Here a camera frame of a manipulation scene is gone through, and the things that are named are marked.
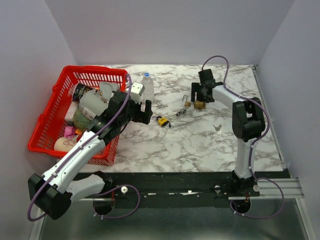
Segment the large brass padlock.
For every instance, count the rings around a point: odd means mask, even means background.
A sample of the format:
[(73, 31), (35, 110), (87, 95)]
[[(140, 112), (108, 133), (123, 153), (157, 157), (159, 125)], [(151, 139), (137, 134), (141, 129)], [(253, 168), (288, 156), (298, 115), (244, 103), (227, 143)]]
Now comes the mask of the large brass padlock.
[(196, 100), (194, 103), (193, 103), (193, 107), (194, 109), (196, 110), (203, 110), (206, 108), (206, 103), (203, 102), (203, 101), (198, 101)]

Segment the small brass padlock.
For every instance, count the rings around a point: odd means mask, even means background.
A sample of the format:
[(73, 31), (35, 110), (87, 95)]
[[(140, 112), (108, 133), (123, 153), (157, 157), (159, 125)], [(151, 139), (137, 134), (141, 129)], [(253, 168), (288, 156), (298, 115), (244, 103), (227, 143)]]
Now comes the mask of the small brass padlock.
[(182, 102), (183, 102), (183, 107), (184, 108), (189, 108), (191, 106), (191, 102), (188, 101), (188, 96), (186, 94), (183, 95)]

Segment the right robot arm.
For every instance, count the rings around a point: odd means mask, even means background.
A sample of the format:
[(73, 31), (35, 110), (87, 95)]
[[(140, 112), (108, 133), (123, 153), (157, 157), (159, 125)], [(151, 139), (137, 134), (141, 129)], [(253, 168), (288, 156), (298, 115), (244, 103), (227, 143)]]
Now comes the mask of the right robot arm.
[(230, 191), (236, 196), (243, 195), (255, 184), (256, 141), (266, 128), (260, 100), (241, 96), (228, 89), (222, 82), (208, 85), (193, 82), (191, 101), (205, 103), (218, 101), (231, 110), (232, 131), (237, 138), (237, 157), (232, 171)]

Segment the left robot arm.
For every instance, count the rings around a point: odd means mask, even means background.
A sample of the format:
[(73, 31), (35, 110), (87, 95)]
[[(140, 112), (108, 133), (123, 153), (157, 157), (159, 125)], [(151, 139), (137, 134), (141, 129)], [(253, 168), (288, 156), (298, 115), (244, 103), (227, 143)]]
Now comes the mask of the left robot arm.
[(113, 192), (112, 179), (98, 171), (75, 181), (87, 162), (104, 149), (129, 123), (150, 123), (151, 100), (145, 109), (129, 92), (115, 92), (108, 108), (96, 117), (76, 145), (52, 168), (42, 175), (34, 173), (27, 181), (30, 205), (36, 205), (53, 220), (59, 219), (75, 201), (89, 196), (107, 197)]

